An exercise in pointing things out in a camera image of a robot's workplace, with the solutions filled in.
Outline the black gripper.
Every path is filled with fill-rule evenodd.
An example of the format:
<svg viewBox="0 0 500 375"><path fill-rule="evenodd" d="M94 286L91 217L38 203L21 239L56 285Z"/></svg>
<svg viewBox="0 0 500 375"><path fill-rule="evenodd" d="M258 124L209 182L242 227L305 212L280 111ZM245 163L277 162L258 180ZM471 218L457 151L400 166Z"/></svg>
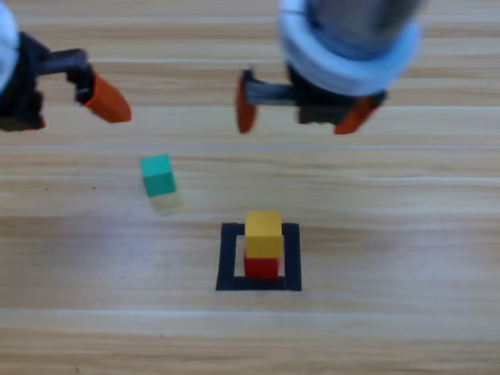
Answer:
<svg viewBox="0 0 500 375"><path fill-rule="evenodd" d="M365 96L339 95L309 83L291 66L287 73L290 83L277 84L257 79L251 68L241 71L234 100L240 134L251 131L261 105L295 107L300 124L326 123L336 125L336 135L353 134L388 98L385 90Z"/></svg>
<svg viewBox="0 0 500 375"><path fill-rule="evenodd" d="M3 131L41 130L46 128L41 114L43 94L37 90L40 76L65 73L75 86L75 100L108 123L132 119L128 101L92 65L88 54L74 48L50 51L29 34L20 35L20 57L1 93L1 129Z"/></svg>

